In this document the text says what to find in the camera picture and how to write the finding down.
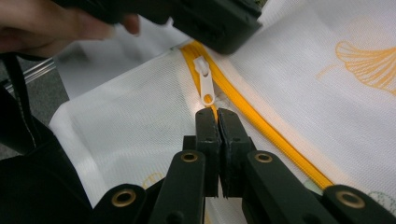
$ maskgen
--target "black cable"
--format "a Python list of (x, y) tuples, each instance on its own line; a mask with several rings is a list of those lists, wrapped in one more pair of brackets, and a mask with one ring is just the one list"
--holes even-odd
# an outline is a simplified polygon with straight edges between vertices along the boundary
[(9, 80), (11, 81), (11, 84), (14, 88), (15, 99), (20, 110), (23, 124), (30, 134), (34, 146), (38, 147), (41, 143), (41, 135), (35, 126), (32, 112), (30, 110), (29, 97), (20, 63), (18, 62), (15, 53), (0, 54), (0, 58), (4, 62), (8, 72)]

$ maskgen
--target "laundry bag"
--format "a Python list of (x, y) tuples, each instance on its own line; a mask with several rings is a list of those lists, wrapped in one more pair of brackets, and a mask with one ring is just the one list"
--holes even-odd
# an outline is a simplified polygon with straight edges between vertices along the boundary
[[(92, 206), (119, 184), (165, 177), (183, 136), (195, 135), (195, 113), (213, 106), (236, 112), (256, 148), (308, 188), (348, 185), (396, 215), (395, 9), (393, 0), (270, 0), (236, 53), (176, 46), (63, 104), (50, 127)], [(213, 105), (200, 95), (200, 57)], [(206, 200), (205, 223), (245, 222), (240, 199)]]

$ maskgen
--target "zipper pull tab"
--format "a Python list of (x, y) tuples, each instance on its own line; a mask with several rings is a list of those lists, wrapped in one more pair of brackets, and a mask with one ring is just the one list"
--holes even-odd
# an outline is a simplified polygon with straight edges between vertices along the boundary
[(201, 85), (201, 102), (205, 106), (211, 106), (215, 103), (215, 91), (213, 89), (212, 73), (209, 63), (203, 56), (194, 59), (195, 71), (199, 73)]

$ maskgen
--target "zipper teeth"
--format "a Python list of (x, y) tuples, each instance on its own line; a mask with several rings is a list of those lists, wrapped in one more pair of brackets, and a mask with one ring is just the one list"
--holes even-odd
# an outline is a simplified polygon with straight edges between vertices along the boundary
[(204, 47), (194, 41), (189, 45), (181, 48), (181, 52), (190, 68), (192, 79), (194, 80), (197, 90), (200, 91), (199, 74), (194, 70), (193, 60), (199, 56), (204, 56), (209, 63), (213, 80), (228, 96), (233, 104), (247, 117), (256, 129), (267, 137), (278, 149), (289, 157), (306, 175), (308, 175), (321, 189), (332, 185), (330, 181), (320, 170), (318, 170), (309, 160), (307, 160), (291, 143), (288, 142), (274, 127), (271, 126), (233, 87), (227, 78), (221, 73), (219, 68), (210, 58)]

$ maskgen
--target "white fabric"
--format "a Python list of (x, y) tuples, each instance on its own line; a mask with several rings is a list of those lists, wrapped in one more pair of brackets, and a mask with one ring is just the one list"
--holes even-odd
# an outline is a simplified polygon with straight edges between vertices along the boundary
[[(224, 75), (320, 171), (364, 190), (393, 213), (395, 95), (355, 78), (345, 67), (355, 54), (345, 49), (394, 48), (395, 8), (393, 0), (269, 1), (262, 30), (244, 47), (229, 57), (212, 52)], [(216, 105), (238, 112), (219, 89), (216, 98)], [(201, 108), (174, 49), (62, 105), (50, 127), (95, 206), (118, 184), (148, 187), (164, 177), (183, 135), (194, 134)], [(307, 181), (242, 121), (258, 149), (275, 152)], [(244, 223), (240, 209), (238, 200), (209, 199), (207, 223)]]
[(216, 62), (330, 180), (396, 215), (396, 2), (300, 2)]
[(127, 33), (119, 25), (113, 38), (75, 42), (54, 58), (69, 99), (74, 99), (189, 39), (172, 27), (171, 22), (160, 26), (141, 17), (140, 26), (139, 36)]

